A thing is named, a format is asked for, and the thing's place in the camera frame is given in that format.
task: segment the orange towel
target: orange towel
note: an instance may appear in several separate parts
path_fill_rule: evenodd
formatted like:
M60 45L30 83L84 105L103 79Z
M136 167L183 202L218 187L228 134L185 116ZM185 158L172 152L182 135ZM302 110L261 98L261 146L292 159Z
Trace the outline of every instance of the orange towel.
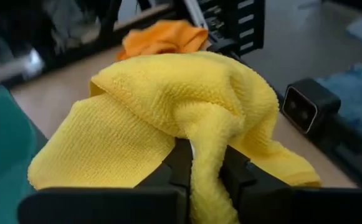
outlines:
M131 30L123 39L117 60L139 55L191 53L207 40L208 31L187 21L158 21L145 30Z

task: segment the microfiber towel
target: microfiber towel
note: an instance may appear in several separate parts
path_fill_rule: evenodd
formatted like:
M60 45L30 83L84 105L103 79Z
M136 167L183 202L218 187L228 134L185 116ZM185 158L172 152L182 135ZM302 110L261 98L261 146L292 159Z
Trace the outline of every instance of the microfiber towel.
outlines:
M245 65L211 52L130 58L92 77L31 162L30 183L46 187L134 187L187 138L194 223L238 223L218 178L228 144L290 185L319 186L313 167L271 140L276 95Z
M144 30L131 30L123 39L117 60L139 55L192 53L198 51L208 31L193 27L187 21L158 21Z

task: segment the teal bin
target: teal bin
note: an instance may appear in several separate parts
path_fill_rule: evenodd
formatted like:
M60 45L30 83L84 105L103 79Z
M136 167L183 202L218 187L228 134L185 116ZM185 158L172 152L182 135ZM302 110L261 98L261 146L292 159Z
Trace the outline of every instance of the teal bin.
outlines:
M33 189L27 181L31 159L47 142L0 86L0 224L17 223L16 208Z

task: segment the towel fold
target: towel fold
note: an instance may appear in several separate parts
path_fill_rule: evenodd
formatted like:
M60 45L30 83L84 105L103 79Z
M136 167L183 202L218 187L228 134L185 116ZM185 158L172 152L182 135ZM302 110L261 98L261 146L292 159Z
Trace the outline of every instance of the towel fold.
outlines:
M36 189L134 187L174 148L195 148L194 223L238 223L218 179L226 146L290 185L319 186L302 157L271 140L276 95L245 65L210 52L135 57L92 77L90 98L76 102L29 166Z
M187 21L158 21L147 29L131 30L123 39L123 49L116 59L163 53L192 53L201 48L207 37L207 30L193 27Z

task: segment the table surface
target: table surface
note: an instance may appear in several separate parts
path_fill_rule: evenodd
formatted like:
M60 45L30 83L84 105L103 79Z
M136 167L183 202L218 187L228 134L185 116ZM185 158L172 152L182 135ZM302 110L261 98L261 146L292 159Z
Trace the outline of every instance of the table surface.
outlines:
M17 86L11 93L34 124L50 138L77 100L88 97L88 81L115 61L119 47L85 58L36 80ZM356 187L339 168L307 141L279 113L273 138L308 160L325 187Z

